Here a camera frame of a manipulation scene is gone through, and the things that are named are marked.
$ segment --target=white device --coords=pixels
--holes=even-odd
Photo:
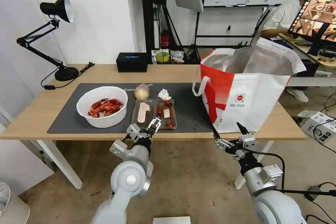
[[[264,167],[252,152],[256,143],[253,134],[245,127],[238,127],[242,134],[238,140],[226,141],[214,132],[215,145],[232,154],[241,166],[241,174],[246,179],[247,189],[254,200],[255,211],[264,224],[306,224],[298,204],[289,196],[276,191],[274,183],[283,174],[277,165]]]
[[[91,224],[126,224],[126,208],[134,196],[144,196],[149,189],[153,164],[149,161],[152,137],[161,126],[160,115],[154,118],[145,131],[131,124],[126,139],[134,144],[130,150],[120,140],[116,140],[110,152],[120,157],[119,164],[111,175],[111,198],[104,201],[96,211]]]
[[[91,224],[126,224],[126,208],[134,196],[144,196],[149,189],[153,164],[149,161],[152,136],[161,126],[160,115],[151,121],[145,131],[136,124],[127,129],[125,139],[133,139],[130,150],[120,140],[113,143],[110,151],[122,158],[111,175],[113,192],[110,199],[104,201],[95,213]],[[241,166],[241,174],[255,203],[257,217],[263,224],[307,224],[298,204],[289,196],[275,190],[274,183],[282,176],[277,165],[264,167],[258,163],[251,150],[256,138],[238,124],[242,134],[238,140],[226,141],[214,133],[215,145],[226,153],[232,154]]]

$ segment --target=black desk lamp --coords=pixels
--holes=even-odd
[[[43,37],[44,35],[47,35],[48,33],[58,28],[60,21],[56,18],[56,16],[59,16],[61,19],[69,23],[74,22],[74,17],[73,17],[74,13],[72,11],[70,0],[57,0],[55,3],[43,2],[40,4],[40,9],[44,14],[47,14],[49,18],[51,18],[51,20],[45,25],[36,29],[35,31],[32,31],[31,33],[27,34],[26,36],[18,38],[16,42],[20,46],[28,49],[29,51],[37,54],[38,56],[42,57],[43,59],[57,66],[58,71],[55,73],[56,80],[69,81],[69,80],[77,78],[79,75],[79,72],[76,68],[66,67],[63,65],[62,61],[58,59],[54,59],[50,56],[47,56],[44,53],[30,46],[30,44],[33,43],[35,40],[38,40],[39,38]],[[53,28],[51,28],[50,30],[42,34],[34,35],[36,32],[38,32],[39,30],[42,30],[43,28],[49,25],[52,25]]]

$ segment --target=white sneaker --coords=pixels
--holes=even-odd
[[[286,92],[294,96],[300,102],[307,103],[309,101],[308,97],[301,90],[286,88]]]

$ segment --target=computer screen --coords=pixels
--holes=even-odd
[[[307,40],[336,42],[336,0],[306,0],[289,33]]]

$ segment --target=crayfish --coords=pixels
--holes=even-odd
[[[123,104],[117,99],[104,98],[91,105],[90,111],[87,113],[93,118],[99,118],[101,116],[110,116],[121,109]]]

